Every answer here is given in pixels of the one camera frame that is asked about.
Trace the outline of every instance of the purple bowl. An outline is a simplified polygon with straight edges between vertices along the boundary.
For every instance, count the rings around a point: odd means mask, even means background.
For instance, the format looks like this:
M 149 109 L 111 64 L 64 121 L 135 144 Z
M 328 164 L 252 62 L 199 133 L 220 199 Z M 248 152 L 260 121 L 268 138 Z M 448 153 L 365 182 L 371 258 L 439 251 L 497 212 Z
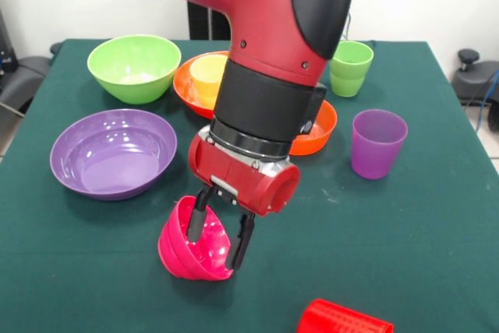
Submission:
M 98 112 L 55 141 L 50 166 L 68 189 L 122 200 L 149 189 L 172 162 L 177 137 L 161 117 L 136 109 Z

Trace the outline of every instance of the yellow cup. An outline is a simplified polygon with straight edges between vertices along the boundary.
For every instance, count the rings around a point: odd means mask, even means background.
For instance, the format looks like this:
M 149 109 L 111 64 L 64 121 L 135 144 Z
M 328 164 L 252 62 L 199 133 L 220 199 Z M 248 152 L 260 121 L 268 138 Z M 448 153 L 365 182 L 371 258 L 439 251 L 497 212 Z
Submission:
M 213 54 L 196 59 L 190 66 L 190 75 L 198 98 L 209 109 L 213 109 L 217 101 L 226 63 L 227 56 Z

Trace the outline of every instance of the pink bowl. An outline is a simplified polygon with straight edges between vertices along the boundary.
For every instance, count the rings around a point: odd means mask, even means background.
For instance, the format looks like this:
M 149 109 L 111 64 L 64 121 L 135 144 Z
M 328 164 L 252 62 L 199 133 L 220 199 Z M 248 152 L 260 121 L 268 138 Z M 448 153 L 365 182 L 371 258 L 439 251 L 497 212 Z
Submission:
M 198 276 L 198 279 L 226 280 L 233 273 L 225 267 L 231 243 L 224 226 L 208 206 L 200 240 L 192 243 L 186 237 L 195 201 L 195 197 L 183 197 L 175 205 L 168 219 L 168 235 L 173 252 L 184 268 Z
M 168 224 L 164 226 L 161 236 L 157 241 L 157 251 L 159 252 L 161 262 L 172 275 L 178 278 L 186 278 L 188 280 L 199 279 L 189 269 L 185 268 L 182 263 L 180 263 L 180 260 L 173 252 L 168 235 Z

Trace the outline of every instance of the green tablecloth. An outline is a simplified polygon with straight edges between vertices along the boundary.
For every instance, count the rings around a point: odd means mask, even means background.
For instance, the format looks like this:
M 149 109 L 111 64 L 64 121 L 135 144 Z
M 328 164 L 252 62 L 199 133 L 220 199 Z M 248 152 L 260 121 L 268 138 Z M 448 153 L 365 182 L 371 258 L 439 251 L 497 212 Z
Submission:
M 499 330 L 499 179 L 427 44 L 373 43 L 360 95 L 328 94 L 338 127 L 322 152 L 295 159 L 303 177 L 292 202 L 257 220 L 235 277 L 206 283 L 173 278 L 157 256 L 174 202 L 200 187 L 186 157 L 207 124 L 172 89 L 141 107 L 179 136 L 175 161 L 152 190 L 101 203 L 51 174 L 60 132 L 124 107 L 87 72 L 97 43 L 63 45 L 0 165 L 1 332 L 293 332 L 318 297 L 399 332 Z M 179 47 L 185 60 L 227 44 Z M 349 166 L 352 118 L 365 108 L 409 124 L 393 172 L 378 182 Z M 238 210 L 216 206 L 237 227 Z

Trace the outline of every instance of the purple cup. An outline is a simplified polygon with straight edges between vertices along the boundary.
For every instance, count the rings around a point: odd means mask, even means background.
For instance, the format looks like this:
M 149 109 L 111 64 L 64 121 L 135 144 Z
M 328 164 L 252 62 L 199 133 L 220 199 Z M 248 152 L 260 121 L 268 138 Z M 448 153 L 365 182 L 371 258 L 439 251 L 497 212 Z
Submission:
M 352 168 L 364 179 L 390 173 L 409 128 L 402 117 L 382 109 L 368 109 L 353 119 Z

